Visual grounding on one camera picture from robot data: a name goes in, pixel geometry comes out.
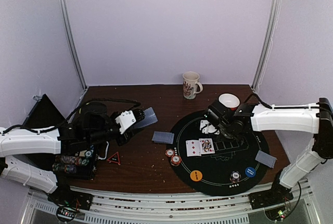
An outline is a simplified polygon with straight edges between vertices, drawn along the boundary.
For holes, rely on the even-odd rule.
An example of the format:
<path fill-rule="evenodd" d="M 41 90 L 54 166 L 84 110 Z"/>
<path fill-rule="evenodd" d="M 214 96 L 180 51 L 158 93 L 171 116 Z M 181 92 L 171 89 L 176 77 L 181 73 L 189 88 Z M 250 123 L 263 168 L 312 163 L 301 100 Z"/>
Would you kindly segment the queen of hearts card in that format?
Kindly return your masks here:
<path fill-rule="evenodd" d="M 215 153 L 213 140 L 211 138 L 199 139 L 199 147 L 202 155 Z"/>

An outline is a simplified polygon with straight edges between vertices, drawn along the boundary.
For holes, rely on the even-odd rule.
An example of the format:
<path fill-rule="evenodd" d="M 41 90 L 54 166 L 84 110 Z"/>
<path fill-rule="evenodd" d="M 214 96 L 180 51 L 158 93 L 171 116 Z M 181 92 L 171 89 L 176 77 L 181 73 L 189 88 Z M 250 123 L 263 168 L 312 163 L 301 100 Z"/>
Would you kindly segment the blue playing card deck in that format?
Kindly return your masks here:
<path fill-rule="evenodd" d="M 158 121 L 156 113 L 152 107 L 145 109 L 144 114 L 145 114 L 144 119 L 140 122 L 137 122 L 135 125 L 133 125 L 134 129 L 144 128 L 144 127 L 152 125 Z"/>

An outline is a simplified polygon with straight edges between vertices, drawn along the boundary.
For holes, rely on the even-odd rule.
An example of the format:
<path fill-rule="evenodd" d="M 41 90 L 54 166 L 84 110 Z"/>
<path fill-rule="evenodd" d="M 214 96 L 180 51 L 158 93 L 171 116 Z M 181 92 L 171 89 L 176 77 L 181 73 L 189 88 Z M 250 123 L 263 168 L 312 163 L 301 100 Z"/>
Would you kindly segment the blue small blind button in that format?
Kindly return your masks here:
<path fill-rule="evenodd" d="M 255 175 L 256 175 L 256 170 L 253 168 L 253 167 L 247 167 L 246 169 L 245 169 L 245 174 L 246 174 L 246 176 L 247 177 L 249 177 L 249 178 L 253 178 L 253 177 L 255 177 Z"/>

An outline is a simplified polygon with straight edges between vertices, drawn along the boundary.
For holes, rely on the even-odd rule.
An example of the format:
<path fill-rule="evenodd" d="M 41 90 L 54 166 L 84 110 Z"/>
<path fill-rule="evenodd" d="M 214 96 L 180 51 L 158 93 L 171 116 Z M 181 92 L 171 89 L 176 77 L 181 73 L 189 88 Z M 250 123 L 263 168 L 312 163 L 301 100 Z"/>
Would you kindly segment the three of diamonds card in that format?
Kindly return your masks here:
<path fill-rule="evenodd" d="M 200 145 L 198 140 L 186 141 L 186 153 L 187 157 L 201 156 Z"/>

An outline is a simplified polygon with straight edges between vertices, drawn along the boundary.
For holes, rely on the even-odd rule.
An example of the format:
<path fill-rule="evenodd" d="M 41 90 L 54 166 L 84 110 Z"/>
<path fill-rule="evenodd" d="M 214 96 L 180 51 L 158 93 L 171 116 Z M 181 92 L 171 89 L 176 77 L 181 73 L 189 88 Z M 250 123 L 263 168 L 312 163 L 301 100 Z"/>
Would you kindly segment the single blue playing card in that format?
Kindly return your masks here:
<path fill-rule="evenodd" d="M 173 144 L 174 133 L 171 132 L 155 132 L 152 140 L 156 143 Z"/>

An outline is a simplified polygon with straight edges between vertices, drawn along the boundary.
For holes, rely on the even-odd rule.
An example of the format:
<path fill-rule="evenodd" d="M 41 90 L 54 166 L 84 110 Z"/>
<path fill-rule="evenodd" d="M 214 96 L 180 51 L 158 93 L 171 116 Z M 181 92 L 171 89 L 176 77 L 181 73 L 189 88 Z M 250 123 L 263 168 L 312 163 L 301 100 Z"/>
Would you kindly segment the red poker chip stack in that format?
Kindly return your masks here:
<path fill-rule="evenodd" d="M 175 152 L 174 152 L 173 149 L 167 149 L 167 150 L 165 151 L 165 155 L 166 155 L 167 157 L 172 157 L 172 156 L 174 156 L 174 154 L 175 154 Z"/>

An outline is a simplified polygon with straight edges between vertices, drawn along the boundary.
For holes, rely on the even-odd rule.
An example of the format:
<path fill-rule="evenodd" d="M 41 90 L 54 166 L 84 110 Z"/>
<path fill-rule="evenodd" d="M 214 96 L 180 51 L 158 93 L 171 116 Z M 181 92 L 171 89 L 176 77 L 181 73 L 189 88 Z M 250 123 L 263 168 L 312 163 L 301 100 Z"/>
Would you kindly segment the orange big blind button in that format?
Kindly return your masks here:
<path fill-rule="evenodd" d="M 203 178 L 203 174 L 201 171 L 199 170 L 193 170 L 191 173 L 190 173 L 190 179 L 194 182 L 199 182 L 202 180 Z"/>

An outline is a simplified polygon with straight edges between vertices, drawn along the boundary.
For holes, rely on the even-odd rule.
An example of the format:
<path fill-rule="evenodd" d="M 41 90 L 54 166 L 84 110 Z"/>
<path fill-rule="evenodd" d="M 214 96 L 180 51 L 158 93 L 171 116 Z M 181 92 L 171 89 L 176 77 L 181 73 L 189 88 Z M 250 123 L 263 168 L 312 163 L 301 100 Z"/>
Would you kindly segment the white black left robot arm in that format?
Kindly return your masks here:
<path fill-rule="evenodd" d="M 130 103 L 132 107 L 108 115 L 107 101 Z M 20 161 L 15 155 L 71 155 L 110 140 L 123 145 L 137 133 L 133 125 L 145 119 L 145 112 L 139 106 L 140 102 L 127 99 L 97 98 L 77 107 L 74 111 L 79 116 L 73 122 L 65 119 L 55 126 L 39 129 L 23 125 L 1 128 L 1 178 L 39 189 L 58 205 L 78 202 L 76 193 L 61 176 Z"/>

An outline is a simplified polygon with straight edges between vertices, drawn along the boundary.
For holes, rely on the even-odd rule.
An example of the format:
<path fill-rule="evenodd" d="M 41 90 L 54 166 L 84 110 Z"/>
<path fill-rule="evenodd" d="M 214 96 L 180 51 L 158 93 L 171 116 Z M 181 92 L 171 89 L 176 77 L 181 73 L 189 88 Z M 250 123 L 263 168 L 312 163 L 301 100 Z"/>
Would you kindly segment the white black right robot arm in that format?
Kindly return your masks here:
<path fill-rule="evenodd" d="M 313 143 L 297 160 L 280 170 L 269 190 L 249 194 L 252 209 L 282 203 L 291 189 L 320 163 L 332 159 L 332 106 L 327 98 L 297 106 L 239 103 L 233 96 L 215 100 L 204 112 L 206 120 L 227 139 L 246 132 L 298 131 L 313 135 Z"/>

